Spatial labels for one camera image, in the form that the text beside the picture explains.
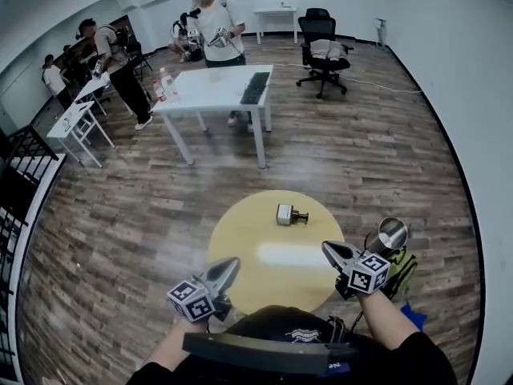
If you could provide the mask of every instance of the white desk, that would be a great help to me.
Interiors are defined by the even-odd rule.
[[[109,73],[106,71],[100,76],[99,79],[93,78],[89,80],[87,84],[83,87],[80,93],[76,96],[75,102],[83,102],[83,101],[95,101],[98,104],[99,109],[102,111],[103,115],[106,116],[107,113],[103,110],[102,105],[99,103],[98,99],[95,96],[95,91],[99,90],[102,87],[109,87],[111,85],[111,77]],[[132,116],[133,111],[127,106],[127,104],[123,101],[123,104],[128,110],[128,113]]]
[[[264,37],[264,16],[267,14],[291,14],[294,30],[294,42],[297,44],[297,8],[296,7],[261,7],[253,11],[256,15],[256,40],[261,44],[261,37]]]
[[[175,80],[179,95],[166,101],[159,101],[153,107],[154,113],[162,114],[169,133],[180,149],[187,164],[193,165],[187,145],[172,125],[168,115],[173,113],[194,113],[200,121],[201,129],[206,132],[202,111],[218,111],[226,116],[230,111],[250,111],[253,120],[258,166],[265,168],[265,150],[262,139],[261,109],[265,112],[265,128],[271,132],[271,105],[269,103],[269,80],[258,104],[240,104],[244,90],[257,72],[273,72],[273,66],[238,66],[205,68],[203,70],[182,71]]]
[[[83,143],[85,141],[91,145],[91,142],[87,139],[87,134],[89,134],[89,132],[94,127],[98,127],[111,147],[115,147],[111,139],[105,133],[102,126],[99,125],[98,121],[91,112],[91,107],[94,103],[94,101],[87,101],[86,103],[73,103],[64,112],[64,114],[61,115],[61,118],[57,121],[57,123],[55,123],[54,127],[50,130],[46,137],[57,139],[60,144],[62,144],[63,147],[80,163],[80,159],[63,142],[71,133],[73,138],[75,138],[77,143],[80,144],[80,146],[89,155],[89,157],[92,158],[92,160],[100,168],[102,168],[102,165],[98,162],[95,156],[92,155],[91,151],[89,151],[89,148],[87,148]]]

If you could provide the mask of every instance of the table leg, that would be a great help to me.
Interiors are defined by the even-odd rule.
[[[95,156],[92,155],[92,153],[89,151],[89,148],[87,148],[82,141],[80,141],[80,138],[77,137],[77,135],[75,134],[75,132],[71,132],[71,135],[75,138],[75,140],[77,140],[77,143],[80,144],[80,147],[83,148],[83,151],[85,151],[89,157],[100,167],[100,168],[103,168],[103,166],[99,163],[99,161],[95,158]]]
[[[261,24],[261,15],[260,14],[257,14],[256,15],[256,41],[258,42],[258,44],[262,44],[262,41],[261,41],[261,38],[260,38],[260,32],[262,30],[262,24]]]
[[[198,117],[198,121],[200,122],[200,127],[204,132],[208,131],[207,126],[205,125],[205,122],[203,121],[203,116],[199,111],[196,112],[196,117]]]
[[[106,116],[107,113],[105,112],[105,110],[103,110],[102,104],[99,103],[98,99],[96,98],[95,93],[91,93],[91,95],[93,96],[93,99],[95,99],[95,102],[98,104],[98,107],[102,111],[103,115]]]
[[[102,126],[99,125],[99,122],[98,120],[93,116],[93,113],[91,112],[91,109],[87,110],[87,114],[89,114],[89,116],[92,118],[93,120],[93,124],[98,127],[98,129],[102,132],[103,136],[105,137],[105,139],[109,142],[109,144],[111,145],[112,148],[115,148],[115,145],[114,143],[112,143],[111,139],[109,138],[109,136],[107,135],[107,133],[103,130]]]
[[[81,164],[80,159],[64,144],[64,141],[62,141],[60,138],[57,140],[59,140],[59,143],[66,149],[66,151],[68,151],[73,156],[73,158],[75,158],[77,162]]]
[[[175,126],[171,124],[171,120],[168,118],[167,115],[163,114],[162,118],[164,118],[164,124],[166,124],[166,127],[168,128],[169,134],[171,134],[171,137],[173,137],[173,140],[178,146],[178,149],[182,153],[182,157],[187,162],[187,164],[193,165],[194,159],[189,154],[189,150],[187,149],[187,145],[185,144],[184,139],[182,138],[178,130],[176,130]]]
[[[80,128],[75,127],[75,130],[77,131],[78,134],[80,134],[80,136],[83,136],[83,132]],[[91,145],[91,142],[87,139],[87,137],[84,137],[84,141],[86,143],[88,143],[89,145]]]
[[[294,43],[297,44],[297,13],[292,14],[292,21],[294,23]]]
[[[262,126],[260,122],[260,112],[258,109],[251,111],[253,121],[253,134],[255,135],[256,156],[258,157],[258,166],[265,168],[265,150],[264,139],[262,138]]]
[[[269,89],[267,90],[267,94],[265,95],[265,131],[271,132],[273,130],[273,122],[271,121],[271,102],[269,98]]]
[[[128,110],[128,113],[130,114],[130,116],[133,116],[134,115],[134,112],[128,107],[128,105],[123,101],[123,104],[125,105],[125,107],[127,108]]]

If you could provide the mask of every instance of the black sleeve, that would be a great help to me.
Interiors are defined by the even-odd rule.
[[[128,380],[127,385],[171,384],[175,374],[158,363],[147,363]]]
[[[389,362],[395,383],[456,384],[449,360],[422,332],[410,335],[397,350],[391,351]]]

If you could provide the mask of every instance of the white cable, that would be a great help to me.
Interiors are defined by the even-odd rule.
[[[255,65],[263,65],[263,66],[269,65],[269,63],[253,63],[253,64],[255,64]],[[270,63],[270,64],[272,64],[273,66],[283,66],[283,67],[292,66],[292,67],[301,67],[301,68],[311,69],[311,70],[313,69],[312,67],[305,66],[304,64],[277,64],[277,63]],[[384,88],[385,90],[393,91],[395,93],[408,93],[408,94],[419,94],[419,93],[422,93],[422,90],[420,90],[420,91],[395,90],[394,88],[389,88],[389,87],[381,86],[381,85],[376,84],[376,83],[371,83],[370,81],[361,81],[361,80],[356,80],[356,79],[348,79],[347,77],[342,77],[342,76],[340,76],[340,78],[344,79],[344,80],[354,81],[356,83],[370,84],[371,86],[376,86],[376,87]]]

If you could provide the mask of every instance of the white cloth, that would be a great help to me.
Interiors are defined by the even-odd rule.
[[[226,7],[223,7],[219,0],[214,0],[214,3],[207,8],[198,7],[197,3],[193,3],[191,11],[197,8],[201,10],[198,18],[189,17],[187,25],[188,30],[197,30],[203,35],[205,41],[204,53],[207,60],[227,61],[235,59],[244,53],[244,45],[239,35],[232,38],[233,45],[228,44],[222,48],[207,46],[207,43],[216,36],[218,27],[224,27],[226,30],[231,31],[234,26],[244,23],[244,15],[235,0],[226,0]]]
[[[53,95],[57,95],[66,88],[66,84],[63,82],[63,78],[61,77],[60,73],[60,69],[56,66],[46,68],[42,73],[45,84],[48,86],[48,88],[50,88],[50,91]]]
[[[185,34],[180,33],[180,26],[175,24],[173,27],[173,41],[172,43],[180,43],[183,46],[184,42],[187,42],[187,32]]]
[[[330,59],[338,61],[340,58],[345,59],[345,51],[339,42],[329,40],[316,40],[310,43],[310,52],[315,59]]]
[[[110,46],[110,44],[117,43],[118,38],[115,32],[109,26],[100,26],[95,33],[95,45],[98,55],[111,55],[111,62],[107,66],[109,74],[114,73],[121,67],[125,67],[130,58],[127,52],[118,45]]]

